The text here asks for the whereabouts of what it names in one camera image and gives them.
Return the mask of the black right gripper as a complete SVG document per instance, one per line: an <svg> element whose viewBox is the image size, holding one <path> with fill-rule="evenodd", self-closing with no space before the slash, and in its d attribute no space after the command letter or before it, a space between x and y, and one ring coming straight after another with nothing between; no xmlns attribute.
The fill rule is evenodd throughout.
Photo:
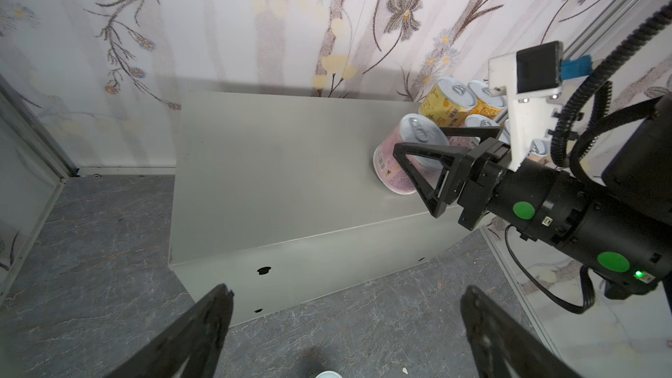
<svg viewBox="0 0 672 378"><path fill-rule="evenodd" d="M458 205L458 225L472 230L488 212L495 188L509 171L511 147L497 138L501 127L446 127L448 138L479 138L474 149L397 143L393 156L434 218Z"/></svg>

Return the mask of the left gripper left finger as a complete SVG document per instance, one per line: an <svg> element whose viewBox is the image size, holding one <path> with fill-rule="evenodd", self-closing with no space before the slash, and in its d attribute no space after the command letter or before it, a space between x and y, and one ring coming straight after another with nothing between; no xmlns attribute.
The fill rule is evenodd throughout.
<svg viewBox="0 0 672 378"><path fill-rule="evenodd" d="M234 311L234 293L215 286L110 377L212 377Z"/></svg>

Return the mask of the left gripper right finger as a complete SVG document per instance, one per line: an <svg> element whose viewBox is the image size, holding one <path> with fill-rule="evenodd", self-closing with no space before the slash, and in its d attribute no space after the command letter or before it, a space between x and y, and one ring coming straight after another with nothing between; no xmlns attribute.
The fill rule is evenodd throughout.
<svg viewBox="0 0 672 378"><path fill-rule="evenodd" d="M578 375L478 287L467 287L460 311L480 377Z"/></svg>

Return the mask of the yellow white label can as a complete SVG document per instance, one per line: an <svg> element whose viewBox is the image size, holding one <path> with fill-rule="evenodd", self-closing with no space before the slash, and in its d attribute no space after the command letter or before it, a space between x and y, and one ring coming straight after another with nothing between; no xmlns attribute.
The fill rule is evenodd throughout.
<svg viewBox="0 0 672 378"><path fill-rule="evenodd" d="M419 114L440 128L460 127L477 103L477 97L465 84L442 77L425 97Z"/></svg>

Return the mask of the orange persimmon label can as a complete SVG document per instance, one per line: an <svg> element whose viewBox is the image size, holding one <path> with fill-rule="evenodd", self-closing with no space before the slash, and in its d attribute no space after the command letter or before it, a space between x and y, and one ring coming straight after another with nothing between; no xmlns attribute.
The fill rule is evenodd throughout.
<svg viewBox="0 0 672 378"><path fill-rule="evenodd" d="M509 145L511 142L509 120L506 120L504 122L504 126L501 126L494 120L487 118L484 115L469 115L465 119L465 122L463 122L462 126L460 126L462 133L460 133L459 136L452 136L449 138L449 145L473 149L479 144L481 139L478 136L464 136L464 130L486 129L493 131L495 128L500 131L499 140L502 143ZM535 138L530 143L527 158L542 165L547 165L547 157L549 157L550 153L551 143L539 138Z"/></svg>

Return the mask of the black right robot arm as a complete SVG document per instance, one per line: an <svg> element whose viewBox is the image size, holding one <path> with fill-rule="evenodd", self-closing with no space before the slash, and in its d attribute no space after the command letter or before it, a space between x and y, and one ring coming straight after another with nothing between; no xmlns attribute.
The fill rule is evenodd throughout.
<svg viewBox="0 0 672 378"><path fill-rule="evenodd" d="M591 274L608 299L671 285L671 96L617 111L611 77L671 23L664 5L591 70L565 104L558 41L491 59L489 85L507 97L509 141L501 129L446 128L478 138L468 149L402 142L393 155L434 217L450 204L474 229L494 214L521 238L542 241L580 263L581 304L595 303Z"/></svg>

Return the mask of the blue label can upper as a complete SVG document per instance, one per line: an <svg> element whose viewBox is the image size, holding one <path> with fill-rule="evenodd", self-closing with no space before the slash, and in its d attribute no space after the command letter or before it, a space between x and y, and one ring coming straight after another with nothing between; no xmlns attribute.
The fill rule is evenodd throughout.
<svg viewBox="0 0 672 378"><path fill-rule="evenodd" d="M318 373L315 378L343 378L343 376L335 371L327 370Z"/></svg>

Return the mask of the grey metal cabinet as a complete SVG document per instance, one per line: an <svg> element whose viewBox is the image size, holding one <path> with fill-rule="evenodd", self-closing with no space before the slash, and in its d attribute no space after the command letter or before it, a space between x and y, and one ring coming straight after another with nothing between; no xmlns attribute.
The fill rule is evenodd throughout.
<svg viewBox="0 0 672 378"><path fill-rule="evenodd" d="M463 238L391 192L374 152L404 101L196 92L180 116L169 265L194 299L234 294L233 324L404 270Z"/></svg>

